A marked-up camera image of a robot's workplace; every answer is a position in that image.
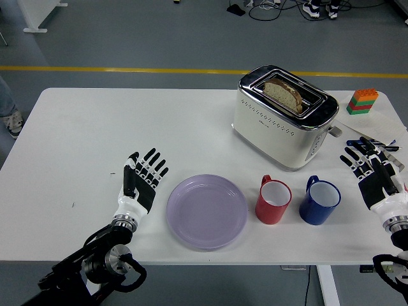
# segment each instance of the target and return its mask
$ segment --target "person's leg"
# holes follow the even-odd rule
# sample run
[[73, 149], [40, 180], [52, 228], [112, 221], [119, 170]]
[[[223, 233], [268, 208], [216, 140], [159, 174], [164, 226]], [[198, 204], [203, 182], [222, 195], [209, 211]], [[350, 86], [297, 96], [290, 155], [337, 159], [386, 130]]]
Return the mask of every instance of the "person's leg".
[[339, 14], [339, 6], [341, 0], [331, 0], [330, 4], [326, 5], [326, 11], [330, 19], [336, 19]]
[[0, 117], [10, 116], [17, 110], [11, 90], [0, 76]]
[[303, 4], [303, 10], [309, 14], [310, 17], [317, 19], [320, 16], [321, 0], [311, 0]]
[[11, 89], [0, 76], [0, 119], [6, 125], [11, 137], [17, 139], [24, 125], [24, 120], [14, 102]]

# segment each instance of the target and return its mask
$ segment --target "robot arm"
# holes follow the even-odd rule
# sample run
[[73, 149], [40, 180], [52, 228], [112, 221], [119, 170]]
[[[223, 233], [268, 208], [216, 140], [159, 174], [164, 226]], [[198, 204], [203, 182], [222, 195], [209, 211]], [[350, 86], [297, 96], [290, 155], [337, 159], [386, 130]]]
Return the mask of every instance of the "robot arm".
[[[391, 233], [393, 244], [403, 250], [397, 257], [377, 255], [373, 262], [380, 277], [402, 293], [408, 303], [408, 190], [399, 175], [402, 167], [390, 162], [385, 151], [364, 137], [360, 141], [363, 146], [352, 143], [360, 155], [346, 147], [345, 151], [352, 160], [343, 155], [340, 159], [358, 178], [358, 187], [368, 209], [377, 214], [383, 228]], [[385, 261], [394, 263], [396, 282], [386, 275], [381, 264]]]
[[[143, 216], [152, 208], [156, 187], [167, 173], [160, 153], [152, 149], [138, 161], [139, 153], [129, 156], [124, 167], [124, 181], [118, 197], [119, 208], [110, 224], [92, 234], [84, 246], [52, 267], [52, 272], [38, 283], [41, 292], [24, 306], [32, 305], [99, 305], [113, 291], [130, 292], [143, 284], [146, 270], [132, 257], [128, 244]], [[80, 275], [102, 287], [91, 295]], [[130, 285], [123, 285], [134, 269], [140, 276]]]

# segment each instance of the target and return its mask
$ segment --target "mug handle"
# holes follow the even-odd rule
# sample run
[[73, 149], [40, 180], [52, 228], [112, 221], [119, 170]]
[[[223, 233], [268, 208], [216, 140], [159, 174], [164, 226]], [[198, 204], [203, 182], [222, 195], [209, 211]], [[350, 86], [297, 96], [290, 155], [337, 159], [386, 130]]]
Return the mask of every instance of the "mug handle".
[[311, 177], [309, 177], [307, 184], [306, 184], [306, 192], [309, 190], [310, 185], [312, 185], [312, 183], [314, 182], [318, 182], [319, 178], [317, 177], [317, 175], [312, 175]]
[[267, 183], [267, 182], [270, 182], [272, 179], [270, 178], [270, 175], [264, 175], [263, 176], [263, 178], [262, 178], [262, 183], [261, 183], [261, 185], [263, 185], [263, 184], [265, 184], [265, 183]]

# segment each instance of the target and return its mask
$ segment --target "blue mug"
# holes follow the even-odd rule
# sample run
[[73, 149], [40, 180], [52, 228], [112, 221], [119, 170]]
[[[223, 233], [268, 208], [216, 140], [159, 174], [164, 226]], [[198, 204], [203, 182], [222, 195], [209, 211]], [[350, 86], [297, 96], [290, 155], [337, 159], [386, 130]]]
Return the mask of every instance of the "blue mug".
[[312, 175], [307, 181], [306, 195], [299, 207], [300, 217], [309, 224], [320, 225], [334, 211], [341, 198], [336, 186]]

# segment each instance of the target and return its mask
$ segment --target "yellow floor stripe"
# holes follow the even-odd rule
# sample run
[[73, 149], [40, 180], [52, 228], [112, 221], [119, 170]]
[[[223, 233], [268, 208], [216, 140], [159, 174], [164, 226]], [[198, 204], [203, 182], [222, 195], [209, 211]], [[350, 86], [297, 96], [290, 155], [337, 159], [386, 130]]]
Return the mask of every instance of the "yellow floor stripe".
[[[0, 71], [74, 71], [74, 72], [122, 72], [122, 73], [185, 73], [244, 75], [249, 70], [233, 69], [171, 69], [171, 68], [115, 68], [115, 67], [47, 67], [47, 66], [0, 66]], [[348, 78], [408, 78], [402, 73], [343, 73], [318, 71], [291, 71], [300, 77], [348, 77]]]

